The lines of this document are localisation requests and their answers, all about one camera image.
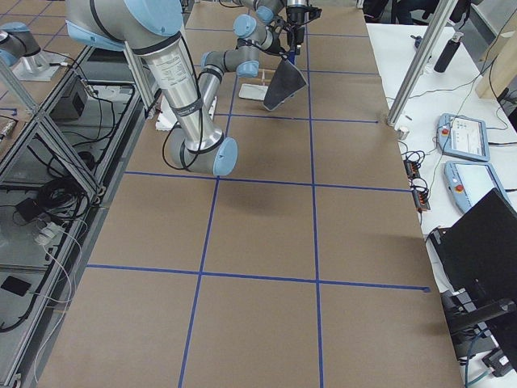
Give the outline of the black laptop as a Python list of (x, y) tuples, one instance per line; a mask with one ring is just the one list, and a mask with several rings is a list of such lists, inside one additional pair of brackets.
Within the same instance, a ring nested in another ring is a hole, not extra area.
[(430, 240), (454, 290), (480, 302), (516, 299), (516, 211), (498, 189)]

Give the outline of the black water bottle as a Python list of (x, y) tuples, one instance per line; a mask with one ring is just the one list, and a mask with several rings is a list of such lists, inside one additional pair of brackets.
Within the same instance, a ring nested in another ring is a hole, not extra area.
[(451, 63), (454, 55), (456, 54), (460, 43), (463, 39), (463, 32), (455, 32), (453, 36), (445, 44), (443, 51), (439, 55), (438, 60), (435, 63), (434, 71), (437, 73), (444, 73)]

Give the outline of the aluminium frame post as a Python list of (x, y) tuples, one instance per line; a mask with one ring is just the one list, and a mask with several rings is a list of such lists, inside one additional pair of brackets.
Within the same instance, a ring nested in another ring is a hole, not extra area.
[(457, 3), (458, 1), (452, 0), (439, 1), (431, 22), (423, 35), (422, 42), (410, 63), (391, 108), (389, 109), (389, 113), (386, 118), (387, 125), (394, 127), (400, 118), (402, 111), (410, 98), (410, 94), (423, 72), (425, 64), (428, 62), (441, 32), (452, 15)]

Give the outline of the upper blue teach pendant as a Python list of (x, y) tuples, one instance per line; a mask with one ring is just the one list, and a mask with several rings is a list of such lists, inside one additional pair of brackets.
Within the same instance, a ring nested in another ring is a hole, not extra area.
[(488, 162), (490, 151), (483, 120), (444, 113), (437, 126), (436, 140), (443, 154), (475, 162)]

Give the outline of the white base towel rack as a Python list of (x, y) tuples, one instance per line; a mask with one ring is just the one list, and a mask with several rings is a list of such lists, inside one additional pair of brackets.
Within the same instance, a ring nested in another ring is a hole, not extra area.
[(271, 69), (259, 69), (257, 76), (245, 78), (238, 92), (238, 97), (240, 99), (263, 101), (274, 73), (275, 71)]

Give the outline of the black box under frame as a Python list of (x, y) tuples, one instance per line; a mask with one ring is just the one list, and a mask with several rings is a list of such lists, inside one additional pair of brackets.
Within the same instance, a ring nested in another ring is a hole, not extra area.
[(51, 111), (54, 120), (77, 120), (86, 106), (87, 93), (79, 77), (73, 78)]

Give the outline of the blue teach pendant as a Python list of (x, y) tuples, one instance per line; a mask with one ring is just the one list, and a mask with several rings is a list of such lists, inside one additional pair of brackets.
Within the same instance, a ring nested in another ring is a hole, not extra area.
[(436, 140), (443, 154), (475, 162), (488, 162), (490, 151), (483, 120), (444, 113), (437, 126)]
[(498, 175), (489, 162), (445, 162), (444, 175), (457, 208), (467, 213), (489, 191), (496, 188), (510, 201)]

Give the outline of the grey towel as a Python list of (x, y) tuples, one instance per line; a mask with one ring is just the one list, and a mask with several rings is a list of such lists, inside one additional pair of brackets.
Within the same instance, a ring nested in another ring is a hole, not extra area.
[(263, 106), (270, 112), (277, 109), (287, 98), (307, 85), (305, 76), (289, 60), (282, 59), (263, 99)]

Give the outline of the black monitor stand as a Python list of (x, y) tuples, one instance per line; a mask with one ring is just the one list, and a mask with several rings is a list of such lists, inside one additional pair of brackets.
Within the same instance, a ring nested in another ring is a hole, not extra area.
[(479, 353), (494, 377), (516, 366), (516, 302), (502, 298), (479, 306), (466, 290), (441, 293), (456, 359), (464, 367)]

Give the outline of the black terminal block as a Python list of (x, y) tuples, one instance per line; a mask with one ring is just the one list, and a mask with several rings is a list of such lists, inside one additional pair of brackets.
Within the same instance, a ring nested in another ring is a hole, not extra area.
[(427, 181), (420, 175), (419, 164), (409, 159), (406, 159), (403, 163), (415, 208), (420, 213), (429, 211), (431, 209), (429, 205), (430, 189)]

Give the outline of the small metal cylinder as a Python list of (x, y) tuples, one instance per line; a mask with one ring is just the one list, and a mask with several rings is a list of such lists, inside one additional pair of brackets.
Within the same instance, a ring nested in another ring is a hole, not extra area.
[(397, 138), (401, 141), (405, 140), (409, 135), (409, 129), (407, 127), (401, 126), (397, 129)]

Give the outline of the lower blue teach pendant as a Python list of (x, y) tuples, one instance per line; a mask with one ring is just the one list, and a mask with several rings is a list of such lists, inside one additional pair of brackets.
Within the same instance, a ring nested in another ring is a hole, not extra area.
[(457, 208), (467, 213), (489, 191), (496, 188), (510, 201), (498, 175), (489, 162), (445, 162), (444, 175)]

